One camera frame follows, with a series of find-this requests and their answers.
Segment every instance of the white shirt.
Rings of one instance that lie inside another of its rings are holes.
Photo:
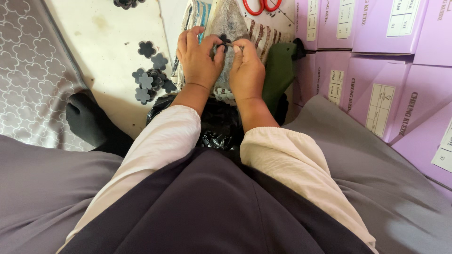
[[[186,156],[195,147],[200,132],[201,119],[192,108],[176,105],[157,115],[137,137],[110,182],[94,197],[64,246],[143,179]],[[240,157],[243,164],[273,177],[314,203],[378,253],[375,238],[331,178],[325,157],[311,137],[282,128],[258,127],[245,134]]]

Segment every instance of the gray cloth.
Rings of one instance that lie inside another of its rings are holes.
[[[0,135],[0,253],[55,253],[121,162]]]
[[[286,129],[311,136],[381,254],[450,254],[452,208],[407,160],[315,96]]]

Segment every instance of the red scissors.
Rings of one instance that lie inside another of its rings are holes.
[[[243,0],[243,5],[245,6],[245,9],[248,11],[249,14],[257,16],[264,11],[264,8],[269,12],[276,11],[276,9],[278,9],[279,5],[281,4],[281,1],[282,0],[278,0],[275,7],[270,8],[267,4],[267,0],[260,0],[260,10],[258,12],[252,11],[251,8],[248,6],[248,2],[246,2],[246,0]]]

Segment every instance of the black sock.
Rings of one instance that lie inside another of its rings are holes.
[[[110,121],[107,114],[86,94],[69,97],[66,120],[71,131],[96,149],[125,157],[133,139]]]

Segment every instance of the work surface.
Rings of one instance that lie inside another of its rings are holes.
[[[136,138],[154,104],[142,105],[135,99],[132,72],[152,68],[151,60],[138,54],[138,43],[151,41],[157,53],[168,58],[163,72],[170,76],[187,0],[146,0],[128,10],[114,6],[112,0],[45,2],[97,103],[113,123]],[[257,17],[245,14],[242,1],[238,3],[242,15],[293,33],[294,0],[283,0],[272,15],[264,11]],[[258,0],[249,0],[249,5],[259,9]],[[161,89],[157,96],[163,94]]]

